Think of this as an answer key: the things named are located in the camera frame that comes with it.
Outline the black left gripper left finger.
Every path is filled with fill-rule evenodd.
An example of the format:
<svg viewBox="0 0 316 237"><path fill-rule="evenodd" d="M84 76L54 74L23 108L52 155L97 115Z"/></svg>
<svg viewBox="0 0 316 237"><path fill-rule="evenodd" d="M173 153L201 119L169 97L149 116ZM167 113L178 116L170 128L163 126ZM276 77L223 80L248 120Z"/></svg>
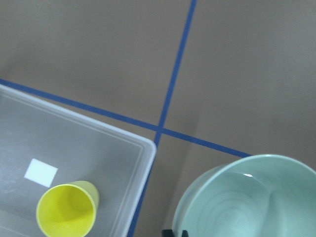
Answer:
<svg viewBox="0 0 316 237"><path fill-rule="evenodd" d="M174 233L172 229L165 229L161 231L162 237L174 237Z"/></svg>

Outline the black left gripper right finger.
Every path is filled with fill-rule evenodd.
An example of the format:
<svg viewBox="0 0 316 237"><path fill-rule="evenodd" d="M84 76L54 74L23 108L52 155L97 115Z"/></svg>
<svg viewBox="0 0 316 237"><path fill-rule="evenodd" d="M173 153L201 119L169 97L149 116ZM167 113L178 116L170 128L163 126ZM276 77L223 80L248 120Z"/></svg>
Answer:
<svg viewBox="0 0 316 237"><path fill-rule="evenodd" d="M181 237L189 237L188 231L183 230Z"/></svg>

